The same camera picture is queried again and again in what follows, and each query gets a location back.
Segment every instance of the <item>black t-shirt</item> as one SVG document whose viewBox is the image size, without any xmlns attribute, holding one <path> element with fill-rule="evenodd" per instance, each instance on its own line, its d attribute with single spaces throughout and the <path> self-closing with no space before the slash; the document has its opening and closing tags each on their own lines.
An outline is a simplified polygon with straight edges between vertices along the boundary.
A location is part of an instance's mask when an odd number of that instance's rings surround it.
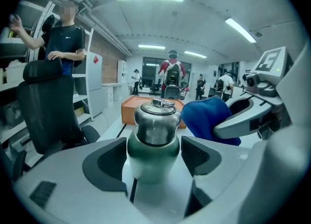
<svg viewBox="0 0 311 224">
<path fill-rule="evenodd" d="M 84 49 L 86 42 L 84 29 L 76 25 L 55 26 L 49 32 L 44 33 L 42 38 L 46 47 L 45 59 L 52 51 L 74 53 L 79 49 Z M 71 75 L 73 61 L 64 58 L 61 61 L 63 74 Z"/>
<path fill-rule="evenodd" d="M 204 85 L 205 85 L 205 80 L 204 79 L 202 79 L 202 80 L 198 80 L 198 86 L 197 86 L 197 89 L 201 89 L 201 87 L 203 87 Z"/>
</svg>

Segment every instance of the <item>refrigerator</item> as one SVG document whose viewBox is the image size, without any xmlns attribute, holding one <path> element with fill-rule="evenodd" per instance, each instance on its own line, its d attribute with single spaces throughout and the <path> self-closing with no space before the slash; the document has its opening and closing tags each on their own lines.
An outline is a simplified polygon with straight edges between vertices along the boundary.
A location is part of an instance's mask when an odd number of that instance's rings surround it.
<svg viewBox="0 0 311 224">
<path fill-rule="evenodd" d="M 93 52 L 86 56 L 86 89 L 88 91 L 88 107 L 90 115 L 99 115 L 104 108 L 102 91 L 103 57 Z"/>
</svg>

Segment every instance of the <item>red jacket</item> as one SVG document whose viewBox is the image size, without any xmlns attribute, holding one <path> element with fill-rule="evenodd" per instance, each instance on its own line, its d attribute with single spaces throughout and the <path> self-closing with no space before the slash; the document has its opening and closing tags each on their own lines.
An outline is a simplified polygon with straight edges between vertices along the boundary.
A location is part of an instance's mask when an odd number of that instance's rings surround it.
<svg viewBox="0 0 311 224">
<path fill-rule="evenodd" d="M 171 64 L 175 64 L 177 62 L 177 59 L 170 59 L 169 60 Z M 160 67 L 160 70 L 159 70 L 159 73 L 161 73 L 161 71 L 163 70 L 164 73 L 166 72 L 167 68 L 169 67 L 169 63 L 164 61 L 162 64 L 161 64 L 161 67 Z M 184 65 L 182 63 L 180 63 L 180 69 L 181 69 L 181 72 L 183 73 L 183 76 L 186 76 L 186 71 L 185 71 L 185 68 L 184 68 Z M 161 87 L 161 90 L 164 90 L 166 88 L 166 86 L 164 85 L 164 83 L 162 84 L 162 87 Z"/>
</svg>

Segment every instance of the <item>red sticker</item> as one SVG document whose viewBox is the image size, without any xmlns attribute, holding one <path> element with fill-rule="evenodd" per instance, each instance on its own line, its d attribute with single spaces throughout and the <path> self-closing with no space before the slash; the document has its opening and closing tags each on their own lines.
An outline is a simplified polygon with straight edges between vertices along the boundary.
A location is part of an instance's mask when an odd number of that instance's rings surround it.
<svg viewBox="0 0 311 224">
<path fill-rule="evenodd" d="M 93 60 L 93 61 L 94 61 L 95 64 L 99 61 L 99 59 L 97 58 L 97 56 L 94 57 L 94 60 Z"/>
</svg>

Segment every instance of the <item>person in red jacket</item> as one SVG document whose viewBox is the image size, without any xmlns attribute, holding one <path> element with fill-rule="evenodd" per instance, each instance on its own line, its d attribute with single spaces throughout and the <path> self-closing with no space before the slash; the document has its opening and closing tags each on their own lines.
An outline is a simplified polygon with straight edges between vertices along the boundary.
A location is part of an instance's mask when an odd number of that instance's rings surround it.
<svg viewBox="0 0 311 224">
<path fill-rule="evenodd" d="M 169 60 L 165 60 L 162 64 L 161 64 L 161 67 L 160 67 L 160 70 L 159 70 L 159 75 L 163 75 L 165 74 L 166 72 L 166 69 L 170 66 L 170 64 L 175 64 L 178 62 L 177 60 L 177 57 L 178 57 L 178 54 L 176 51 L 170 51 L 169 53 Z M 180 71 L 183 73 L 183 77 L 186 76 L 186 71 L 185 71 L 185 68 L 184 68 L 184 65 L 179 62 L 179 67 L 180 67 Z M 164 98 L 164 93 L 165 93 L 165 88 L 166 88 L 166 85 L 164 84 L 164 81 L 162 82 L 162 87 L 161 87 L 161 98 Z"/>
</svg>

